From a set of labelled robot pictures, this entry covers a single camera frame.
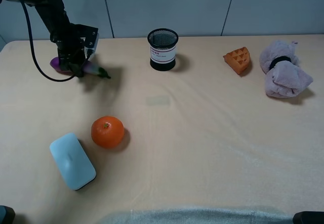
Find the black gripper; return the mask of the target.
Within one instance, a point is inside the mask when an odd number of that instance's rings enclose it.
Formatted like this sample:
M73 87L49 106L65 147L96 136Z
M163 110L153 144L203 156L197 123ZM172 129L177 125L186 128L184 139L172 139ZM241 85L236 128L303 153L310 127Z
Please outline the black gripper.
M66 70L66 65L69 65L70 71L78 78L84 77L81 64L85 61L80 26L81 24L50 25L50 40L57 46L60 70Z

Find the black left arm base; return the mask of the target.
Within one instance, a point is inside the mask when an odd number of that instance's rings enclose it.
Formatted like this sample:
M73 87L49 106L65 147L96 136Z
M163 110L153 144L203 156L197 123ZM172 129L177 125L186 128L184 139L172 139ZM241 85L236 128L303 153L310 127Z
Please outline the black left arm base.
M0 224L12 224L15 218L15 212L7 206L0 206Z

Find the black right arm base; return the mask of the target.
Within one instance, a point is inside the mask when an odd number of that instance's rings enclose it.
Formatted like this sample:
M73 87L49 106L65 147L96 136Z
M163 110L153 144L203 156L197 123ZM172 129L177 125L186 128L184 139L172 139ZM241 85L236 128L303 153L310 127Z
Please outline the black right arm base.
M323 211L302 211L293 217L293 224L324 224Z

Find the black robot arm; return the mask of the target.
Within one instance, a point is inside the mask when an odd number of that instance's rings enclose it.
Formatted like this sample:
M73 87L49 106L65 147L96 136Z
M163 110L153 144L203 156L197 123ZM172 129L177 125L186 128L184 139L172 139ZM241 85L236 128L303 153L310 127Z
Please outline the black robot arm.
M85 46L75 25L66 14L63 0L6 0L20 3L25 14L29 44L33 62L45 78L54 82L65 82L74 77L83 77L83 66L89 58L85 56ZM54 79L46 75L40 68L33 44L32 29L27 6L35 7L38 15L50 33L50 41L57 46L59 65L72 73L67 79Z

